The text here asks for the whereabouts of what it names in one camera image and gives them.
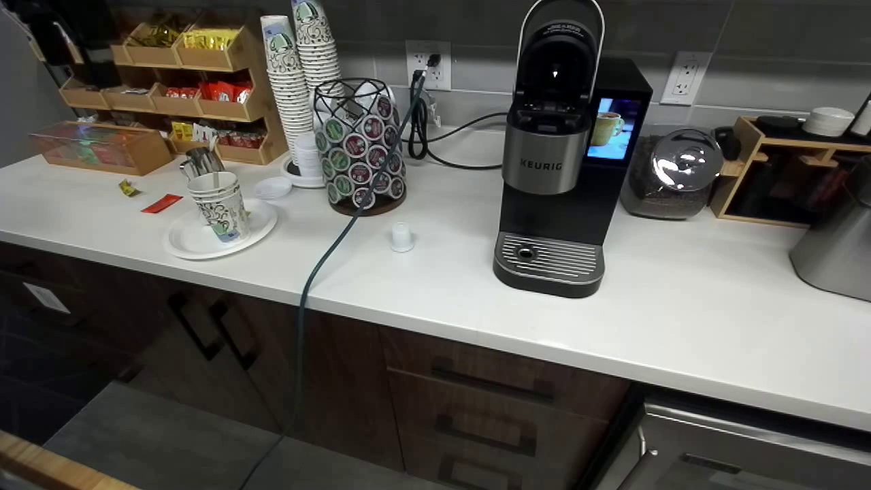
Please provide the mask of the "white wall outlet left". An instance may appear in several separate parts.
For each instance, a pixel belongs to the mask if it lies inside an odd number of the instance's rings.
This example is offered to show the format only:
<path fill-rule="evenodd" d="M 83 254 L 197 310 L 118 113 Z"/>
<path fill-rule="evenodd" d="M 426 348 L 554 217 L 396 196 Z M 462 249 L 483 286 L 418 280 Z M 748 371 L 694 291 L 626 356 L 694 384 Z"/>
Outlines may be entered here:
<path fill-rule="evenodd" d="M 446 92 L 453 88 L 453 46 L 446 41 L 409 41 L 407 80 L 426 76 L 431 91 Z"/>

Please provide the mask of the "tiered wooden condiment organizer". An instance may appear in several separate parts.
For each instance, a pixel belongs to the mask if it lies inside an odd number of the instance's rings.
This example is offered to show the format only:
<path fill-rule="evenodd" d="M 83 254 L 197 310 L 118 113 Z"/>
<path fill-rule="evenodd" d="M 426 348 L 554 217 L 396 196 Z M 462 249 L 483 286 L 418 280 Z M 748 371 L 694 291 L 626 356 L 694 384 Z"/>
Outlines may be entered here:
<path fill-rule="evenodd" d="M 288 154 L 267 84 L 262 36 L 247 24 L 140 21 L 110 46 L 110 81 L 77 72 L 60 98 L 99 121 L 163 130 L 171 149 L 212 139 L 226 162 L 272 164 Z"/>

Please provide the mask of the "small white creamer cup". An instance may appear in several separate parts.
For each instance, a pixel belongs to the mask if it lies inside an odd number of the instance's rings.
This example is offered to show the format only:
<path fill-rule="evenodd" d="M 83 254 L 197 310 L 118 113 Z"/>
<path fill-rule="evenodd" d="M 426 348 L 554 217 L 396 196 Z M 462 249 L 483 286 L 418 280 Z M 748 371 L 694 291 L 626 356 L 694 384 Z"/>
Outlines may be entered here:
<path fill-rule="evenodd" d="M 418 234 L 409 226 L 396 226 L 390 232 L 390 249 L 396 254 L 409 254 L 418 246 Z"/>

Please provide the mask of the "stainless appliance under counter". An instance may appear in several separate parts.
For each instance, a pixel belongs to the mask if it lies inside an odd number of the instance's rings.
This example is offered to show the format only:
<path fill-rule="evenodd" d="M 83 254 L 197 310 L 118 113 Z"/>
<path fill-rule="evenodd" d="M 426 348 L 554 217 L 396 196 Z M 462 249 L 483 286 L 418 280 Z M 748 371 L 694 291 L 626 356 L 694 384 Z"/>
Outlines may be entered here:
<path fill-rule="evenodd" d="M 871 439 L 759 408 L 649 399 L 592 490 L 871 490 Z"/>

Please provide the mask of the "white lid on shelf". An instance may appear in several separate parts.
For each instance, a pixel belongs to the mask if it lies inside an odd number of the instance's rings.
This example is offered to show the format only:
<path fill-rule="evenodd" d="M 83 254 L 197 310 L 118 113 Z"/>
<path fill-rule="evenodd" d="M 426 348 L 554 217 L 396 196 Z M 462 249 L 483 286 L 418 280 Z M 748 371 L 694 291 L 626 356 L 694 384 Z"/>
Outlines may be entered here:
<path fill-rule="evenodd" d="M 816 107 L 810 113 L 804 130 L 812 136 L 838 139 L 850 128 L 852 121 L 854 121 L 854 115 L 846 109 Z"/>

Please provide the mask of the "stack of paper cups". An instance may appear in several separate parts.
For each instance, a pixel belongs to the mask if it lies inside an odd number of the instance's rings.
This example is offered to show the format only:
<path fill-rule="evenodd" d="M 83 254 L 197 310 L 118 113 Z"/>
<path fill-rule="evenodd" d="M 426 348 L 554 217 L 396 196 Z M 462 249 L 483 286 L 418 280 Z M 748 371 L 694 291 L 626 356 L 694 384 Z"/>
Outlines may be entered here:
<path fill-rule="evenodd" d="M 288 174 L 299 189 L 322 189 L 313 91 L 339 80 L 339 46 L 320 0 L 291 0 L 288 15 L 262 19 L 262 41 L 272 98 L 288 141 Z"/>

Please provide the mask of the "dark wooden cabinet drawers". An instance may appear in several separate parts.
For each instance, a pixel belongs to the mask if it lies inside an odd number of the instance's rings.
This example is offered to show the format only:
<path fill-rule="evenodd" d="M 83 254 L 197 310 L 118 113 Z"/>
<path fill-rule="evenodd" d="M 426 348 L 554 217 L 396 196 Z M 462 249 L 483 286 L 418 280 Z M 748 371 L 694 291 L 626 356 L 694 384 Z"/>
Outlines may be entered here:
<path fill-rule="evenodd" d="M 571 490 L 612 375 L 8 246 L 4 298 L 84 371 L 469 490 Z"/>

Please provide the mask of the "wooden shelf organizer right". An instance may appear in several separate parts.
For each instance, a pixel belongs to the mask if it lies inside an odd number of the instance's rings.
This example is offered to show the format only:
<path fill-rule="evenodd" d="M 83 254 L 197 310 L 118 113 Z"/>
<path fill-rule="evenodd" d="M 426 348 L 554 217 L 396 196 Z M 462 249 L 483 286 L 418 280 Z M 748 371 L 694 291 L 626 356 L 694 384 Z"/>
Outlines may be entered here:
<path fill-rule="evenodd" d="M 814 223 L 845 200 L 846 179 L 871 159 L 868 139 L 822 139 L 800 128 L 765 128 L 752 117 L 737 117 L 732 136 L 737 156 L 712 194 L 717 217 Z"/>

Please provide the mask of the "white plate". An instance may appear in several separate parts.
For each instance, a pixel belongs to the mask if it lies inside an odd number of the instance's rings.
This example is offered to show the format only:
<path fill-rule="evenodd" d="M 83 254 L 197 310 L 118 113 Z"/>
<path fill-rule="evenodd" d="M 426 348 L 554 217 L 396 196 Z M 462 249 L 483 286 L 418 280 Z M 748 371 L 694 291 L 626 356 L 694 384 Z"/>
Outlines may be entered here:
<path fill-rule="evenodd" d="M 222 243 L 200 212 L 186 212 L 167 228 L 163 250 L 186 262 L 209 262 L 260 246 L 275 232 L 279 209 L 262 200 L 247 200 L 245 207 L 247 228 L 237 241 Z"/>

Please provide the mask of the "yellow packet on counter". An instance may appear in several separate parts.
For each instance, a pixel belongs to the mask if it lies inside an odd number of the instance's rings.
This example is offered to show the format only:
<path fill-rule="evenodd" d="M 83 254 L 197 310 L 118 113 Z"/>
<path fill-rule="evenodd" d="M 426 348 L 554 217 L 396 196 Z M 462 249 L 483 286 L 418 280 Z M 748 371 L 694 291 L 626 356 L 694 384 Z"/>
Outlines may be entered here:
<path fill-rule="evenodd" d="M 140 194 L 141 194 L 130 179 L 122 179 L 118 189 L 121 189 L 121 192 L 122 192 L 122 196 L 128 196 L 128 200 L 133 200 L 133 196 L 140 196 Z"/>

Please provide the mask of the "red packet on counter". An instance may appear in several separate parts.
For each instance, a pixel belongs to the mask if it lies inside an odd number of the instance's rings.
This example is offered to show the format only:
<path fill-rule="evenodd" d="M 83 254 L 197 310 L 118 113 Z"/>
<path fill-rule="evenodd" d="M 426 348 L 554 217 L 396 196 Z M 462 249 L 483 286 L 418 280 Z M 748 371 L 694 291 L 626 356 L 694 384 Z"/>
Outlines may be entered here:
<path fill-rule="evenodd" d="M 167 194 L 159 203 L 147 204 L 141 212 L 162 215 L 163 209 L 175 207 L 177 203 L 184 203 L 184 196 Z"/>

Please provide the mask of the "patterned paper cup on plate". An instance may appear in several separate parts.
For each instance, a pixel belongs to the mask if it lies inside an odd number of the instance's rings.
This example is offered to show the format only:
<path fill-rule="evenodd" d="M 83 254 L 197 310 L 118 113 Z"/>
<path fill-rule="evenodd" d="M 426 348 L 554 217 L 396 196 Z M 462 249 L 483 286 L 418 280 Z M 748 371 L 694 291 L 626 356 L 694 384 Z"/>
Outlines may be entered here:
<path fill-rule="evenodd" d="M 188 183 L 200 212 L 222 243 L 237 241 L 247 226 L 239 179 L 232 171 L 200 174 Z"/>

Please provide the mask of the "white wall outlet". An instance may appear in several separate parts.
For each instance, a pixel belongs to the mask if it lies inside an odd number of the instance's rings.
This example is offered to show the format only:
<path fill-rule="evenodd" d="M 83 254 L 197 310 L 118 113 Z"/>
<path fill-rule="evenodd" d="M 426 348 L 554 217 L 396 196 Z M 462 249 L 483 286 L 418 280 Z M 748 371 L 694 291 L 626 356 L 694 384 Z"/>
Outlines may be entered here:
<path fill-rule="evenodd" d="M 678 51 L 671 68 L 667 84 L 663 91 L 665 107 L 692 107 L 706 81 L 712 65 L 709 51 Z"/>
<path fill-rule="evenodd" d="M 409 41 L 407 80 L 426 76 L 431 91 L 446 92 L 453 88 L 453 46 L 446 41 Z"/>

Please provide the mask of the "wooden tea box glass lid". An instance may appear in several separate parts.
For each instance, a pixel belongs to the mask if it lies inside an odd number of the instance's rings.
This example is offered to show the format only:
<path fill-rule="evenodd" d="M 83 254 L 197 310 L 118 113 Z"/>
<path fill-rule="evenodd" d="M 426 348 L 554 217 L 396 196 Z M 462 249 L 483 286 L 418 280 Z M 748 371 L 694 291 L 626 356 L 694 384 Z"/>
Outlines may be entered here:
<path fill-rule="evenodd" d="M 31 136 L 46 164 L 145 178 L 175 162 L 170 141 L 151 128 L 60 122 Z"/>

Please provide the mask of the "black silver Keurig coffee machine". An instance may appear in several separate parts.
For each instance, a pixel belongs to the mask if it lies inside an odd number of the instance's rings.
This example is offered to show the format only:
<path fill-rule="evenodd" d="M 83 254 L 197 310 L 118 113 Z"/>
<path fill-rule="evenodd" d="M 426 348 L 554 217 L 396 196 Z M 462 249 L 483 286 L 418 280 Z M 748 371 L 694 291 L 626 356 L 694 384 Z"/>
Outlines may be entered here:
<path fill-rule="evenodd" d="M 654 96 L 605 41 L 599 0 L 537 0 L 524 16 L 492 250 L 507 286 L 592 298 L 605 280 L 608 228 Z"/>

